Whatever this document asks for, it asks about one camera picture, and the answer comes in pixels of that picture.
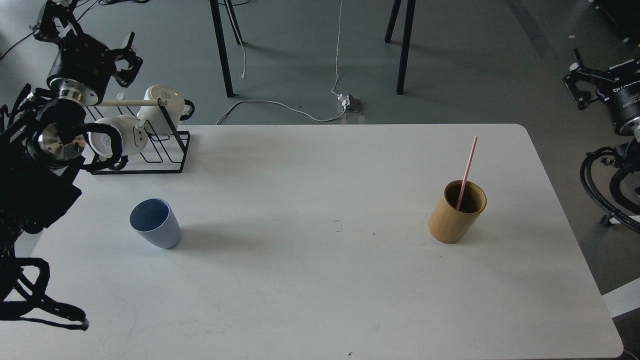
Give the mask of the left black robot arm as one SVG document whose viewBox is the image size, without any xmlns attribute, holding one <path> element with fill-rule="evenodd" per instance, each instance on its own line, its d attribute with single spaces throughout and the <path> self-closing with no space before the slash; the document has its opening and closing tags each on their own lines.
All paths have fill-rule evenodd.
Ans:
<svg viewBox="0 0 640 360">
<path fill-rule="evenodd" d="M 31 27 L 34 39 L 55 44 L 57 57 L 46 88 L 26 84 L 13 107 L 1 107 L 1 312 L 2 321 L 29 321 L 39 309 L 65 319 L 39 322 L 67 330 L 89 328 L 84 310 L 46 294 L 50 265 L 18 257 L 23 233 L 37 234 L 64 216 L 82 191 L 79 171 L 115 166 L 124 156 L 123 139 L 110 125 L 85 121 L 86 109 L 105 97 L 110 80 L 128 88 L 143 64 L 130 33 L 121 48 L 84 32 L 74 11 L 77 0 L 48 0 Z"/>
</svg>

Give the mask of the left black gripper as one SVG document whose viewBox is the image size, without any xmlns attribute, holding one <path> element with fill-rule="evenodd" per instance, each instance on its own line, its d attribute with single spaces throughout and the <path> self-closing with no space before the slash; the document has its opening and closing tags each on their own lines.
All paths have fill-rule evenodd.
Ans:
<svg viewBox="0 0 640 360">
<path fill-rule="evenodd" d="M 121 48 L 112 50 L 93 36 L 81 34 L 74 15 L 78 3 L 78 0 L 47 0 L 30 29 L 37 41 L 59 43 L 57 57 L 46 78 L 48 88 L 54 92 L 68 86 L 80 89 L 84 104 L 92 106 L 103 101 L 111 77 L 121 88 L 130 87 L 142 68 L 143 59 L 133 45 L 134 31 L 126 36 Z M 70 29 L 61 35 L 56 21 L 62 29 Z"/>
</svg>

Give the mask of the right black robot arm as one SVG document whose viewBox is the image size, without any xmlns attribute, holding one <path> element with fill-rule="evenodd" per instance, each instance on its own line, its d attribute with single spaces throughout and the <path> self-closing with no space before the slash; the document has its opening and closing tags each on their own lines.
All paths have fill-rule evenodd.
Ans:
<svg viewBox="0 0 640 360">
<path fill-rule="evenodd" d="M 574 63 L 569 73 L 563 77 L 567 91 L 578 109 L 583 111 L 589 105 L 600 102 L 605 105 L 614 133 L 629 137 L 629 141 L 617 146 L 603 146 L 585 155 L 579 170 L 583 189 L 590 199 L 603 210 L 599 223 L 610 227 L 621 224 L 629 230 L 640 232 L 639 188 L 632 192 L 631 199 L 622 190 L 622 184 L 640 170 L 639 118 L 640 118 L 640 75 L 639 60 L 630 59 L 615 64 L 606 70 L 585 66 L 578 48 L 572 50 Z M 608 183 L 608 200 L 595 184 L 592 167 L 595 162 L 611 166 L 615 173 Z"/>
</svg>

